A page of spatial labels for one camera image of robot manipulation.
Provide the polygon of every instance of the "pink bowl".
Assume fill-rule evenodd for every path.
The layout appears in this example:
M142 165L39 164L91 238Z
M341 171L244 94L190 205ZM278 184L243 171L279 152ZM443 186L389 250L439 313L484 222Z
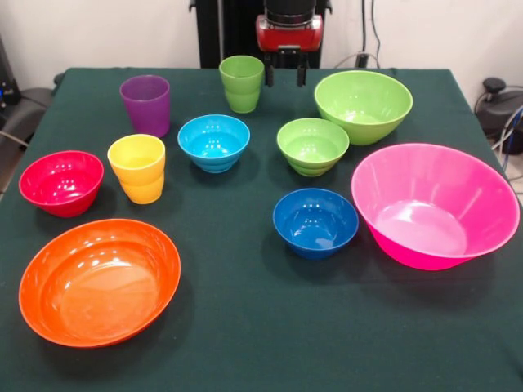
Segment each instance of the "pink bowl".
M94 202L104 177L104 165L83 151L61 151L33 162L18 187L26 200L52 215L70 218Z
M445 270L502 247L520 205L492 167L441 145L405 144L365 158L352 196L380 248L402 264Z

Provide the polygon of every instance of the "green bowl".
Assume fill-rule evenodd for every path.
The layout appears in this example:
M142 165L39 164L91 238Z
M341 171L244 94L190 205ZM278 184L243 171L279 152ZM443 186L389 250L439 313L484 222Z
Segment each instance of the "green bowl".
M334 73L318 83L321 117L343 127L353 145L371 145L394 131L412 109L407 87L370 71Z
M338 125L321 118L299 118L283 125L276 137L291 167L302 176L321 176L349 148L349 136Z

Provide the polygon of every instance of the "large pink bowl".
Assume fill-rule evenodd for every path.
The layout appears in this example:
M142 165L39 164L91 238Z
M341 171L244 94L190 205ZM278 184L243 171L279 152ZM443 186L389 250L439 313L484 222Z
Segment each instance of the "large pink bowl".
M445 270L502 247L520 206L492 167L441 145L393 145L370 154L352 196L380 248L402 264Z

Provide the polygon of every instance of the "dark green tablecloth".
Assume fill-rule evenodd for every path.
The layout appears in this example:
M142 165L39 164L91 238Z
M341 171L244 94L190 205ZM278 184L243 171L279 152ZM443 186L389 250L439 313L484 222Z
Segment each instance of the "dark green tablecloth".
M132 131L118 87L144 72L170 81L173 125L163 196L137 206L106 150ZM363 224L320 263L294 256L273 230L272 208L284 194L318 186L350 198L355 165L385 145L450 145L498 168L450 72L387 70L413 93L401 126L376 145L350 147L319 178L298 176L280 156L276 132L318 115L313 89L330 72L310 71L303 88L295 72L277 72L256 112L239 116L251 129L239 164L209 175L180 151L177 129L202 114L230 114L217 70L70 70L0 203L0 390L523 390L521 229L499 252L440 273L391 260ZM61 149L97 154L106 169L93 207L68 220L37 211L16 188L29 163ZM109 217L149 222L174 240L182 277L172 303L120 345L72 350L44 341L18 309L25 267L58 234Z

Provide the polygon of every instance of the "dark blue bowl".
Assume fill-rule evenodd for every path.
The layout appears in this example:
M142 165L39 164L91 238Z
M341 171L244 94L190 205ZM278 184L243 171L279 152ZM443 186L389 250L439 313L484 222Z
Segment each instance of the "dark blue bowl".
M278 234L299 256L323 259L346 245L358 231L352 204L325 189L300 189L276 204L272 219Z
M209 114L190 120L178 132L178 144L202 170L229 170L248 145L247 125L231 116Z

